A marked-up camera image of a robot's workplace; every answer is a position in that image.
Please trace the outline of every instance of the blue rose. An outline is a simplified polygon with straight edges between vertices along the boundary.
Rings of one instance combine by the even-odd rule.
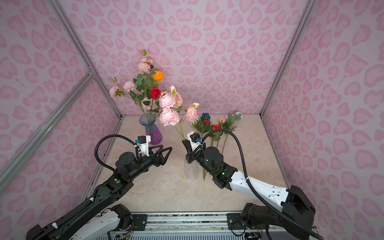
[[[202,118],[203,118],[204,116],[205,116],[205,118],[206,118],[207,120],[210,120],[210,119],[211,119],[211,117],[209,116],[208,113],[203,113],[203,114],[201,115]]]

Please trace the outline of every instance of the pink peony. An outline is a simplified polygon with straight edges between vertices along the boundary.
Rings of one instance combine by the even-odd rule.
[[[175,93],[175,97],[177,99],[177,107],[180,107],[183,104],[183,98],[180,93]]]
[[[140,60],[141,63],[147,63],[149,65],[153,65],[153,58],[151,58],[150,56],[148,57],[143,57],[141,60]]]
[[[160,122],[164,124],[164,126],[168,126],[168,125],[175,126],[176,123],[180,121],[179,114],[172,108],[163,109],[159,118],[160,118]]]
[[[164,110],[164,108],[172,108],[176,103],[175,97],[171,93],[166,93],[159,100],[160,107]]]
[[[127,91],[127,92],[133,91],[135,90],[135,88],[136,88],[136,85],[133,81],[126,82],[123,87],[124,91]]]
[[[117,98],[116,96],[116,91],[119,89],[119,87],[117,86],[114,86],[111,88],[111,90],[109,91],[109,94],[111,95],[111,98]]]
[[[226,120],[225,120],[225,118],[219,118],[217,121],[218,121],[219,123],[221,123],[221,122],[225,122]]]
[[[149,73],[151,70],[151,66],[148,63],[139,63],[137,65],[137,70],[145,73]]]
[[[188,107],[187,108],[187,114],[185,115],[185,119],[188,122],[192,122],[196,119],[196,116],[197,116],[197,109],[192,107],[192,106]]]
[[[149,105],[147,106],[147,105],[145,105],[145,104],[143,103],[143,102],[145,102],[145,101],[149,101],[149,99],[148,99],[147,97],[145,97],[145,98],[143,99],[143,101],[141,101],[141,106],[143,107],[144,110],[148,111],[148,110],[151,109],[151,104],[149,104]]]

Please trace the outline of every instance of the clear glass vase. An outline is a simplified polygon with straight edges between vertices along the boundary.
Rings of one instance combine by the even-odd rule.
[[[184,175],[188,180],[195,180],[199,175],[200,165],[197,161],[187,162],[187,156],[184,158]]]
[[[157,128],[155,114],[144,114],[139,123],[145,127],[145,134],[151,136],[151,145],[158,145],[163,140],[160,130]]]

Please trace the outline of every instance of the pink leopard print wall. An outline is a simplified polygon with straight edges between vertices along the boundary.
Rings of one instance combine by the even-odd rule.
[[[384,239],[384,1],[321,0],[266,122],[327,240]]]
[[[259,113],[306,0],[62,0],[105,84],[137,75],[146,48],[186,104]],[[124,114],[140,114],[129,100]]]
[[[79,204],[97,165],[94,147],[116,122],[92,81],[0,195],[0,239],[25,239],[31,227],[43,227]]]
[[[0,172],[85,75],[44,0],[0,3]]]

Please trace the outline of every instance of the purple glass vase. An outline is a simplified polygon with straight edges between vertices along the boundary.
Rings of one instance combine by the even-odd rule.
[[[157,128],[155,114],[144,114],[139,123],[145,127],[145,134],[151,136],[151,145],[158,145],[163,140],[160,130]]]

